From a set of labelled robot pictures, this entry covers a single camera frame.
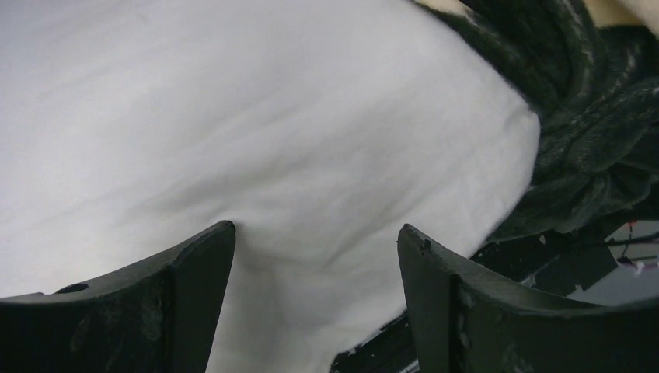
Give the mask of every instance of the black plastic piece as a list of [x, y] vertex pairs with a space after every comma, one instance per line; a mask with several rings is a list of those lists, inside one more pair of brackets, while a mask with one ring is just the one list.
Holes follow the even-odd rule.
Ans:
[[204, 373], [234, 246], [223, 221], [53, 295], [0, 299], [0, 371]]
[[659, 298], [619, 307], [523, 286], [406, 225], [399, 261], [422, 373], [656, 371]]
[[339, 354], [330, 373], [400, 373], [417, 359], [407, 312], [354, 351]]
[[555, 295], [568, 296], [576, 286], [587, 290], [618, 269], [608, 247], [574, 250], [532, 275], [532, 287]]

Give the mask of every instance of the screw hole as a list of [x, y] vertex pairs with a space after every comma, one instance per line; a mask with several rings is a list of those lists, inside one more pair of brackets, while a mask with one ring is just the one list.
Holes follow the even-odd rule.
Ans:
[[67, 293], [75, 293], [77, 291], [83, 291], [86, 288], [88, 288], [89, 285], [87, 284], [73, 284], [73, 285], [68, 285], [66, 288], [60, 289], [57, 293], [55, 294], [67, 294]]

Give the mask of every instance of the white fabric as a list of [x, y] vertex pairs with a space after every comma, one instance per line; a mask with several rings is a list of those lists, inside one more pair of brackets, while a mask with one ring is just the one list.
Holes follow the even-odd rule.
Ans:
[[404, 223], [468, 256], [529, 182], [536, 116], [405, 0], [0, 4], [0, 296], [231, 219], [209, 372], [328, 372], [404, 309]]

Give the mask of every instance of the knit blanket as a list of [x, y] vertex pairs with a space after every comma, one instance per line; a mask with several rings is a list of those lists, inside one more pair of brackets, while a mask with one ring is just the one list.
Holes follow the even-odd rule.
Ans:
[[421, 6], [488, 60], [541, 120], [532, 185], [491, 242], [573, 231], [647, 197], [659, 180], [651, 171], [657, 160], [628, 160], [659, 131], [659, 41], [647, 27], [606, 22], [603, 13], [620, 14], [594, 2], [589, 12], [581, 0], [446, 4]]

